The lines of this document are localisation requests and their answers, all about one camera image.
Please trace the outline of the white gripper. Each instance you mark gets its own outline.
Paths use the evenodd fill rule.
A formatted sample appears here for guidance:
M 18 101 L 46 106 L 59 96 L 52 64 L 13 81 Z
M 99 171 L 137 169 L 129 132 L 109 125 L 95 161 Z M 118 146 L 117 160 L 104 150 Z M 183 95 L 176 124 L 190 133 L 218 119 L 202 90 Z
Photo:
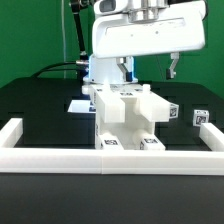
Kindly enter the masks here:
M 94 4 L 93 54 L 117 58 L 125 82 L 132 81 L 126 56 L 171 53 L 166 79 L 176 76 L 175 68 L 183 51 L 205 45 L 203 20 L 206 1 L 172 4 L 161 0 L 98 0 Z

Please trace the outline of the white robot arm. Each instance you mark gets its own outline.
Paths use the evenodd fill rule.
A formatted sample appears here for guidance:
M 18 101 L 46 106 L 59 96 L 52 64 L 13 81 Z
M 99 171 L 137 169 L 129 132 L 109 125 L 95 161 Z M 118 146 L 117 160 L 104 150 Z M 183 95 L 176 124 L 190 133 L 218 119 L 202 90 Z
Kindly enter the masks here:
M 134 58 L 168 54 L 166 77 L 175 77 L 180 54 L 205 45 L 206 0 L 70 0 L 76 23 L 92 7 L 92 50 L 80 48 L 87 66 L 83 80 L 94 84 L 135 83 Z

